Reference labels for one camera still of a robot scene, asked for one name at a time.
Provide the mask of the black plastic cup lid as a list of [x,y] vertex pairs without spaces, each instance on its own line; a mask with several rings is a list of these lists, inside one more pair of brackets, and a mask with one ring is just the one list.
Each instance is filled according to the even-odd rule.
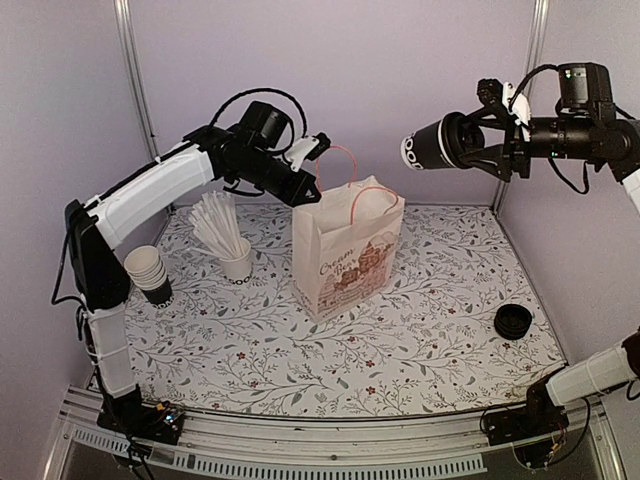
[[460,112],[447,114],[438,127],[440,158],[448,168],[471,169],[475,152],[485,147],[481,128]]

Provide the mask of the paper takeout bag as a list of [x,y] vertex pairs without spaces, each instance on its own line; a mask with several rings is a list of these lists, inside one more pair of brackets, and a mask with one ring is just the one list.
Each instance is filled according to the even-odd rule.
[[388,284],[404,207],[371,175],[292,210],[293,289],[311,320],[324,323]]

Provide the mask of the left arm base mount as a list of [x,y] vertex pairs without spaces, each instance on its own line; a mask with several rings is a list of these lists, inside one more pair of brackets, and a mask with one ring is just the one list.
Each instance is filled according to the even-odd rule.
[[134,439],[177,445],[184,420],[184,410],[170,402],[146,406],[121,398],[103,403],[97,425]]

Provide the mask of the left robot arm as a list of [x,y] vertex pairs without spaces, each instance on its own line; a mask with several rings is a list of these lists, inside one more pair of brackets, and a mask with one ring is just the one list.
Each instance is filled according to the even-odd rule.
[[318,202],[316,178],[302,164],[317,159],[331,142],[323,133],[304,134],[280,148],[291,123],[276,107],[254,101],[235,125],[223,129],[210,122],[106,192],[66,206],[61,261],[73,270],[78,292],[72,299],[85,315],[83,328],[104,408],[126,433],[141,433],[149,415],[125,335],[131,279],[115,249],[165,207],[213,180],[226,181],[230,193],[235,183],[246,181],[256,195],[267,192],[290,207]]

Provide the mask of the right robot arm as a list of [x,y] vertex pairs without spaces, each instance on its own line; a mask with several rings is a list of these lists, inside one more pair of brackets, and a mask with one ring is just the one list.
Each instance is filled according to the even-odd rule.
[[525,86],[477,83],[479,107],[444,119],[449,164],[509,185],[504,225],[566,359],[526,390],[521,407],[490,413],[490,433],[563,426],[568,406],[616,392],[639,373],[639,123],[613,97],[608,69],[547,64],[559,95],[532,113]]

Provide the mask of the black white paper cup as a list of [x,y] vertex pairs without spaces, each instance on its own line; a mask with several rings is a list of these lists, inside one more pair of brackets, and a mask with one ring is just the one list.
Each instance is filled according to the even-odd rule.
[[405,137],[400,154],[407,167],[413,170],[439,170],[452,168],[442,138],[442,121],[428,125]]

